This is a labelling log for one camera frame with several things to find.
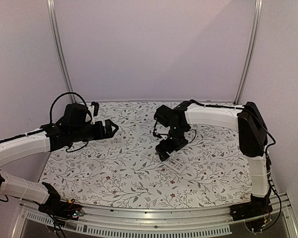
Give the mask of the white remote control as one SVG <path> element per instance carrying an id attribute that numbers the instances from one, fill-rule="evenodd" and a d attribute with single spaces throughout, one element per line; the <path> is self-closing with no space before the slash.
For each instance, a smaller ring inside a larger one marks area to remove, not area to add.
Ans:
<path id="1" fill-rule="evenodd" d="M 174 172 L 181 174 L 186 170 L 186 165 L 178 160 L 174 160 L 169 158 L 168 160 L 163 162 L 168 168 L 173 170 Z"/>

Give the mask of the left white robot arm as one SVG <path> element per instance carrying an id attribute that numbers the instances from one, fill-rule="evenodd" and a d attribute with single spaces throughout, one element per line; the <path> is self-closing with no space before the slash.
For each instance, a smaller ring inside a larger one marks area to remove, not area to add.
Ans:
<path id="1" fill-rule="evenodd" d="M 31 155 L 70 148 L 76 142 L 112 138 L 119 127 L 109 119 L 96 121 L 98 108 L 98 103 L 68 104 L 56 123 L 49 122 L 34 131 L 0 140 L 0 195 L 44 204 L 53 215 L 60 215 L 64 205 L 52 185 L 10 175 L 1 167 Z"/>

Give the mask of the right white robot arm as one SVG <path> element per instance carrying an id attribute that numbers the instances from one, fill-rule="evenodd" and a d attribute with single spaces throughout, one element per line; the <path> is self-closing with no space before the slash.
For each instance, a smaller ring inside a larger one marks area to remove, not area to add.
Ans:
<path id="1" fill-rule="evenodd" d="M 258 216 L 266 208 L 263 199 L 271 192 L 269 185 L 270 166 L 269 143 L 272 138 L 254 102 L 242 106 L 202 104 L 195 100 L 183 101 L 175 108 L 162 105 L 156 109 L 154 120 L 169 129 L 155 150 L 162 162 L 167 161 L 173 152 L 184 148 L 189 141 L 185 133 L 193 125 L 222 127 L 237 132 L 238 147 L 247 158 L 252 181 L 252 196 L 256 197 L 247 205 L 251 216 Z"/>

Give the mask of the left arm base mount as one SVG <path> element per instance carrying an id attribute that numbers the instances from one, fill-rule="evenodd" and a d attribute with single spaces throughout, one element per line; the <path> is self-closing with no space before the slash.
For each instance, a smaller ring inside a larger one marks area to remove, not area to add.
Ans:
<path id="1" fill-rule="evenodd" d="M 47 188 L 48 199 L 45 203 L 40 204 L 38 210 L 51 216 L 63 220 L 78 220 L 84 215 L 82 206 L 75 203 L 75 200 L 62 201 L 59 193 L 46 182 L 42 184 Z"/>

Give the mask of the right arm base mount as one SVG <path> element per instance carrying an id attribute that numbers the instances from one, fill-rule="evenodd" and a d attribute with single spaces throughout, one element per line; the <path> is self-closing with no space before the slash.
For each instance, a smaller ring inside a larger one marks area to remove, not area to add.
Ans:
<path id="1" fill-rule="evenodd" d="M 257 197 L 252 194 L 249 202 L 230 206 L 230 215 L 234 221 L 239 221 L 272 212 L 273 208 L 269 195 L 270 194 L 267 194 L 264 197 Z"/>

